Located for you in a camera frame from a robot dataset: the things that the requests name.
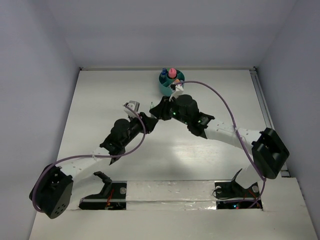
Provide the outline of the blue cap white pen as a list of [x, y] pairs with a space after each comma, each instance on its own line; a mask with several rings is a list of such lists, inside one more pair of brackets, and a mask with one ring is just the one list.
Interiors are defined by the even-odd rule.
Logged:
[[162, 80], [166, 80], [166, 77], [167, 77], [167, 69], [164, 67], [164, 68], [162, 68], [162, 70], [161, 70], [161, 73], [160, 73], [160, 77], [161, 77], [161, 79]]

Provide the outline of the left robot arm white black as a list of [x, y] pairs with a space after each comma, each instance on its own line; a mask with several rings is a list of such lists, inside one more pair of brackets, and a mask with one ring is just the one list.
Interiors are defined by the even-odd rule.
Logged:
[[46, 214], [50, 219], [60, 216], [68, 207], [72, 197], [73, 186], [81, 180], [94, 175], [101, 180], [93, 186], [95, 194], [88, 199], [106, 199], [106, 206], [116, 193], [112, 180], [100, 170], [103, 160], [110, 159], [113, 164], [121, 157], [126, 156], [126, 146], [138, 135], [151, 133], [158, 119], [149, 117], [145, 113], [136, 113], [129, 119], [118, 119], [107, 138], [100, 144], [101, 151], [89, 155], [77, 155], [59, 160], [47, 165], [39, 176], [29, 194], [37, 211]]

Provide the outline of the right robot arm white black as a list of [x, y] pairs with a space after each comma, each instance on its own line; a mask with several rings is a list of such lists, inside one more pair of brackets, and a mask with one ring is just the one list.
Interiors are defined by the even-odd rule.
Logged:
[[252, 162], [233, 177], [230, 190], [235, 196], [242, 196], [260, 180], [276, 179], [290, 155], [274, 129], [267, 127], [257, 131], [227, 124], [201, 112], [197, 102], [187, 94], [177, 98], [164, 96], [149, 112], [159, 120], [175, 119], [186, 124], [187, 129], [197, 137], [220, 141], [244, 150]]

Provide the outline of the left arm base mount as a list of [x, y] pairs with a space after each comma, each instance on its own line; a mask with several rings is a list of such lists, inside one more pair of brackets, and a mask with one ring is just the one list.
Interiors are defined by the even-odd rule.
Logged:
[[81, 210], [126, 210], [127, 182], [112, 181], [101, 171], [96, 171], [93, 175], [101, 179], [103, 187], [99, 193], [83, 197], [78, 207]]

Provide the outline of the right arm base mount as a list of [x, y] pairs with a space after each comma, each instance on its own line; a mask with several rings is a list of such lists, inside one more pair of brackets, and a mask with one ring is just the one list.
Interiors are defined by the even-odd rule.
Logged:
[[216, 198], [218, 210], [248, 209], [260, 195], [258, 183], [252, 183], [249, 187], [243, 188], [236, 179], [240, 169], [229, 181], [216, 181], [212, 195]]

